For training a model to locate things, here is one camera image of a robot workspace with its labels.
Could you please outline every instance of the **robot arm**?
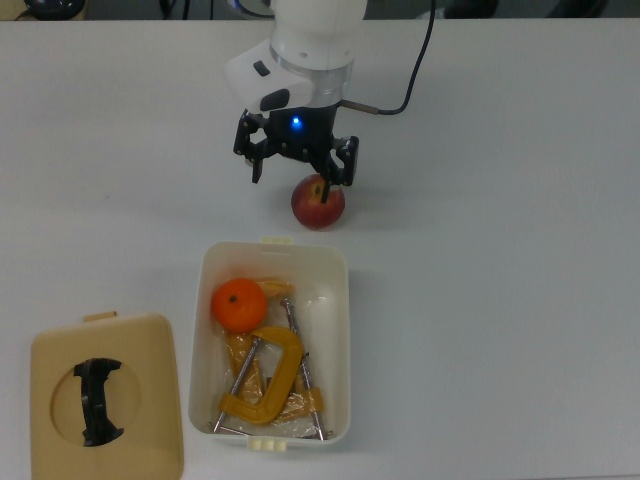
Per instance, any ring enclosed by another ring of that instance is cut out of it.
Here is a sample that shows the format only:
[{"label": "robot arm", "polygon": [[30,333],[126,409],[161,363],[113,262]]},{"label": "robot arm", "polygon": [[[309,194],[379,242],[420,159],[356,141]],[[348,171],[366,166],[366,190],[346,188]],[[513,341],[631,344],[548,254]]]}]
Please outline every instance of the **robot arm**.
[{"label": "robot arm", "polygon": [[[234,145],[253,166],[280,154],[310,164],[331,185],[351,185],[359,141],[336,139],[333,124],[353,66],[367,0],[272,0],[271,38],[231,60],[229,85],[245,106]],[[251,142],[263,130],[266,138]]]},{"label": "robot arm", "polygon": [[226,76],[250,113],[342,100],[367,0],[272,0],[271,38],[231,60]]}]

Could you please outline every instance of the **yellow clamp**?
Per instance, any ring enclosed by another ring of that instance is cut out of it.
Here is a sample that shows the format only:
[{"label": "yellow clamp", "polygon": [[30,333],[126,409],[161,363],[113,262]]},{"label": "yellow clamp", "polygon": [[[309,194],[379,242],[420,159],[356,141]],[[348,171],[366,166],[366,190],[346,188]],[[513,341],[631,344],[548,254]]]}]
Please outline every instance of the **yellow clamp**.
[{"label": "yellow clamp", "polygon": [[225,393],[220,400],[218,409],[255,425],[266,425],[271,423],[284,408],[300,369],[300,361],[304,351],[300,338],[288,328],[262,327],[254,331],[252,335],[282,348],[282,356],[269,387],[262,399],[256,404]]}]

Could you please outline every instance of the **black cable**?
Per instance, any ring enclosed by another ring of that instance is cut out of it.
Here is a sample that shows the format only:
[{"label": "black cable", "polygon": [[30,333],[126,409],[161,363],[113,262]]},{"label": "black cable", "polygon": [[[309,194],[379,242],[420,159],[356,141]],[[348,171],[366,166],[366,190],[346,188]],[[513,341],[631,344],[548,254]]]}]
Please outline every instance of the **black cable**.
[{"label": "black cable", "polygon": [[370,113],[372,115],[398,115],[404,112],[409,105],[409,101],[411,100],[411,94],[413,93],[413,86],[416,83],[416,78],[418,76],[418,72],[420,71],[420,65],[422,65],[422,60],[424,59],[424,55],[427,52],[427,47],[429,46],[429,41],[431,40],[431,33],[433,32],[433,24],[436,20],[436,0],[431,0],[431,11],[429,12],[429,26],[427,27],[427,35],[424,38],[424,42],[422,43],[422,49],[420,50],[420,55],[418,55],[418,60],[416,61],[415,66],[413,67],[413,73],[411,74],[411,79],[409,80],[409,87],[407,88],[407,94],[404,98],[404,102],[400,108],[396,108],[394,110],[381,110],[377,107],[372,107],[369,105],[364,105],[362,103],[350,102],[348,100],[343,100],[340,102],[341,107],[350,108],[352,110],[358,110],[364,113]]},{"label": "black cable", "polygon": [[271,18],[275,18],[273,15],[262,15],[261,13],[256,13],[252,10],[249,10],[247,7],[245,7],[244,5],[242,5],[242,3],[240,2],[240,0],[236,0],[235,1],[236,6],[238,7],[238,10],[240,10],[242,13],[244,13],[245,15],[249,15],[250,17],[255,17],[255,18],[262,18],[262,19],[271,19]]},{"label": "black cable", "polygon": [[18,15],[14,21],[17,22],[18,20],[23,19],[24,17],[32,17],[33,13],[31,13],[31,10],[25,10],[24,12],[22,12],[20,15]]}]

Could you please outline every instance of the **blue led light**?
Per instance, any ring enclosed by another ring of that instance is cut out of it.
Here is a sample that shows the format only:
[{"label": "blue led light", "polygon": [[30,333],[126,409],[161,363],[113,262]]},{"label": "blue led light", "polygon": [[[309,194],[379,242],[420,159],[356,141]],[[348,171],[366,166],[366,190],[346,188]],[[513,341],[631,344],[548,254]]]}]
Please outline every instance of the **blue led light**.
[{"label": "blue led light", "polygon": [[293,117],[291,119],[291,128],[297,132],[299,132],[300,130],[302,130],[302,120],[300,120],[300,117]]}]

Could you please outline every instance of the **metal rod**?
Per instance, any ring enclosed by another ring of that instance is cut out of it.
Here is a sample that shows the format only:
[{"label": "metal rod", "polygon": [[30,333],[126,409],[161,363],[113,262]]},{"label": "metal rod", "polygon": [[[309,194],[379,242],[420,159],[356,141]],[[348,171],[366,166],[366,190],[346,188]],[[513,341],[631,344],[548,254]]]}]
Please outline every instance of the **metal rod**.
[{"label": "metal rod", "polygon": [[[288,298],[283,299],[280,302],[280,305],[284,308],[287,313],[287,320],[289,321],[289,329],[300,337],[300,328],[298,326],[298,322],[296,320],[296,315],[294,312],[294,307],[291,301]],[[311,390],[313,388],[313,381],[311,380],[311,371],[309,369],[309,362],[307,360],[308,355],[302,357],[302,361],[300,362],[300,368],[302,370],[302,383],[306,390]],[[319,440],[327,439],[327,432],[324,429],[324,424],[322,423],[322,418],[320,417],[319,412],[311,412],[311,419],[313,421],[313,426],[316,428],[317,438]]]},{"label": "metal rod", "polygon": [[235,428],[229,428],[229,427],[220,426],[218,428],[218,430],[220,430],[221,432],[232,433],[234,435],[242,435],[243,437],[251,437],[252,436],[250,433],[241,432],[240,430],[236,430]]},{"label": "metal rod", "polygon": [[[261,338],[259,338],[259,337],[254,337],[253,338],[253,343],[251,344],[251,349],[249,350],[249,353],[247,353],[247,357],[244,359],[244,363],[242,364],[242,368],[240,369],[240,372],[238,373],[238,376],[236,377],[236,381],[233,384],[233,387],[231,387],[231,391],[229,392],[231,395],[237,395],[238,392],[240,391],[240,387],[242,387],[242,383],[244,382],[244,377],[247,376],[247,372],[249,371],[249,367],[251,366],[251,363],[253,362],[253,359],[256,356],[256,352],[258,351],[258,347],[260,346],[261,343],[262,343],[262,339]],[[216,421],[216,424],[213,427],[213,433],[218,433],[218,431],[222,427],[222,422],[224,422],[225,418],[227,418],[227,414],[225,412],[220,412],[220,416],[218,417],[218,420]]]}]

